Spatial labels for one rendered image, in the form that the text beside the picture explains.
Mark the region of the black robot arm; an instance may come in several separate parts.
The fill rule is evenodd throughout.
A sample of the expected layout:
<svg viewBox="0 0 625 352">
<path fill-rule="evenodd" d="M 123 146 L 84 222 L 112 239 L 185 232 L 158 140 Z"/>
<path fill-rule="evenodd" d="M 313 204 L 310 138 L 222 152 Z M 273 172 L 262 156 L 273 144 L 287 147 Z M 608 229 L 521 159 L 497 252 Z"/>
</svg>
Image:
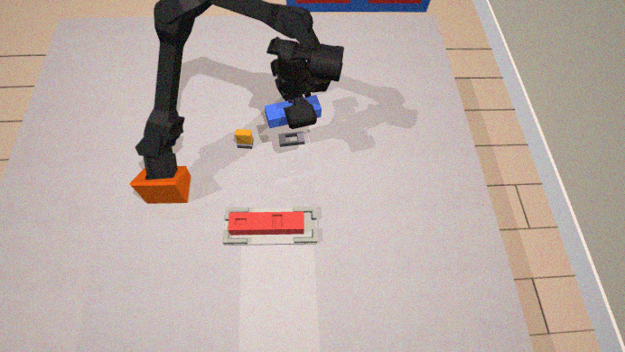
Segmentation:
<svg viewBox="0 0 625 352">
<path fill-rule="evenodd" d="M 266 53 L 277 56 L 279 72 L 287 78 L 298 78 L 306 69 L 305 97 L 324 92 L 332 80 L 340 80 L 344 47 L 320 44 L 312 15 L 303 7 L 262 0 L 160 0 L 154 6 L 154 28 L 160 41 L 154 109 L 146 120 L 144 137 L 135 147 L 144 158 L 146 180 L 174 178 L 178 170 L 172 146 L 184 132 L 185 117 L 177 111 L 182 51 L 195 18 L 211 5 L 257 19 L 296 39 L 275 37 Z"/>
</svg>

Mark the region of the red long bar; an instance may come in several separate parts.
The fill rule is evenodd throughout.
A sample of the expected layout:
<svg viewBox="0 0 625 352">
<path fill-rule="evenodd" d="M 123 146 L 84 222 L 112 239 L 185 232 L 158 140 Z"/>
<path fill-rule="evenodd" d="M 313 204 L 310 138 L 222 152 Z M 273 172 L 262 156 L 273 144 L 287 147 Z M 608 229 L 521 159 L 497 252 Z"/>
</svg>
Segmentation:
<svg viewBox="0 0 625 352">
<path fill-rule="evenodd" d="M 228 231 L 231 236 L 303 234 L 303 212 L 229 213 Z"/>
</svg>

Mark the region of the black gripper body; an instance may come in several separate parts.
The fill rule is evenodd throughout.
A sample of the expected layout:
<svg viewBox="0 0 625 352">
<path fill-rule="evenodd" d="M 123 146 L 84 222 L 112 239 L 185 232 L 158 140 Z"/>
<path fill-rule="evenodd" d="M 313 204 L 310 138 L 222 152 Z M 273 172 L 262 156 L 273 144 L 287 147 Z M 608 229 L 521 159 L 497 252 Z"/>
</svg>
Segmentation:
<svg viewBox="0 0 625 352">
<path fill-rule="evenodd" d="M 289 106 L 285 110 L 289 128 L 295 129 L 308 125 L 315 125 L 317 122 L 317 115 L 314 111 L 313 105 L 308 103 L 307 99 L 303 98 L 305 81 L 308 79 L 306 69 L 302 76 L 291 79 L 283 76 L 279 72 L 278 59 L 272 60 L 270 65 L 273 76 L 277 76 L 277 82 L 282 97 L 287 97 L 288 103 L 292 103 L 292 106 Z"/>
</svg>

